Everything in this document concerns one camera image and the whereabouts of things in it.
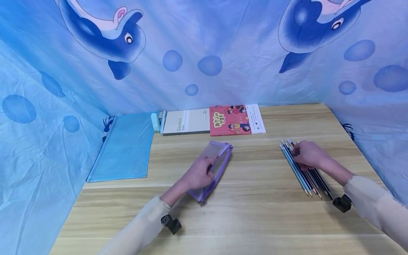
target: children's book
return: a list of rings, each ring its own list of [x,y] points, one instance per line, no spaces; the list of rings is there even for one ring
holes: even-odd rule
[[[211,107],[210,122],[211,136],[266,133],[258,104]]]

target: beige sleeve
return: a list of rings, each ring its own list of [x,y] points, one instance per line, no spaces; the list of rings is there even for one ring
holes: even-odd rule
[[[159,197],[147,203],[138,215],[122,229],[98,255],[136,255],[162,231],[161,219],[171,208]]]
[[[370,179],[353,176],[344,186],[360,217],[408,252],[408,208]]]

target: pencil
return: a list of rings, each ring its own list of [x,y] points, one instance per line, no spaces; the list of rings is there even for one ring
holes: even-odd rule
[[[293,158],[291,157],[292,153],[289,151],[287,145],[283,142],[283,140],[281,141],[282,143],[282,147],[285,150],[288,159],[290,161],[291,166],[293,167],[294,171],[297,173],[297,175],[299,176],[300,180],[302,181],[303,185],[305,186],[307,192],[309,193],[309,195],[311,197],[313,197],[311,191],[311,187],[309,186],[309,184],[307,183],[307,181],[305,180],[305,177],[302,175],[302,172],[300,169],[297,168],[297,164],[293,161]]]
[[[313,169],[310,169],[310,172],[315,175],[315,180],[320,182],[320,184],[319,184],[320,188],[325,192],[326,195],[328,195],[328,197],[331,200],[333,200],[333,196],[330,194],[330,188],[328,187],[328,185],[324,181],[323,177],[320,175],[319,171],[316,168],[313,168]]]
[[[280,148],[281,148],[282,153],[283,153],[283,155],[285,156],[286,160],[288,161],[288,163],[289,163],[289,165],[290,165],[290,168],[292,169],[293,173],[295,174],[296,179],[298,180],[300,186],[302,187],[303,191],[306,193],[307,196],[309,196],[309,194],[308,194],[307,191],[306,191],[306,188],[305,188],[304,184],[302,183],[302,181],[300,180],[299,176],[297,175],[297,173],[296,173],[296,171],[295,171],[295,168],[292,166],[292,164],[291,164],[291,162],[290,162],[290,160],[289,160],[289,156],[286,155],[285,149],[283,148],[282,145],[280,145]]]
[[[291,139],[287,139],[287,141],[288,141],[289,144],[292,145],[292,146],[290,147],[291,152],[292,152],[292,156],[295,157],[295,156],[299,155],[299,153],[297,153],[296,155],[293,154],[295,144],[292,142],[292,140],[291,140]],[[323,199],[322,196],[320,195],[320,192],[319,192],[319,189],[318,189],[319,185],[316,183],[315,178],[312,176],[312,174],[309,172],[309,170],[306,170],[306,171],[304,171],[304,172],[305,172],[305,174],[308,176],[308,178],[309,178],[309,180],[310,180],[310,183],[311,183],[311,185],[312,185],[313,188],[314,188],[314,192],[319,196],[320,199]]]
[[[294,155],[293,155],[293,147],[290,146],[290,145],[286,145],[286,146],[289,148],[289,150],[290,150],[290,155],[291,155],[293,161],[295,162]],[[303,170],[300,168],[300,165],[299,165],[298,163],[295,162],[295,164],[296,164],[297,168],[299,169],[300,173],[303,175],[303,177],[304,177],[304,179],[306,180],[306,182],[309,184],[311,190],[313,190],[313,192],[314,192],[316,195],[318,195],[319,198],[323,199],[322,196],[320,195],[319,190],[317,189],[317,186],[315,186],[312,177],[308,174],[307,171],[303,171]]]

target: blue fabric backdrop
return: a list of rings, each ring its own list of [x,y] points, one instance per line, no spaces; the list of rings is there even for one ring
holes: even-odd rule
[[[0,22],[2,254],[48,254],[128,113],[325,102],[408,204],[405,0],[5,0]]]

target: right hand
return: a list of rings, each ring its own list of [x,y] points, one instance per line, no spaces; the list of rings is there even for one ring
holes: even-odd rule
[[[214,180],[214,173],[207,171],[208,167],[215,163],[218,156],[197,158],[187,172],[181,177],[180,182],[185,184],[187,189],[204,188]]]
[[[293,154],[296,155],[299,151],[300,154],[294,157],[294,160],[300,165],[303,171],[313,168],[322,169],[326,162],[332,160],[332,157],[315,142],[301,141],[295,144]]]

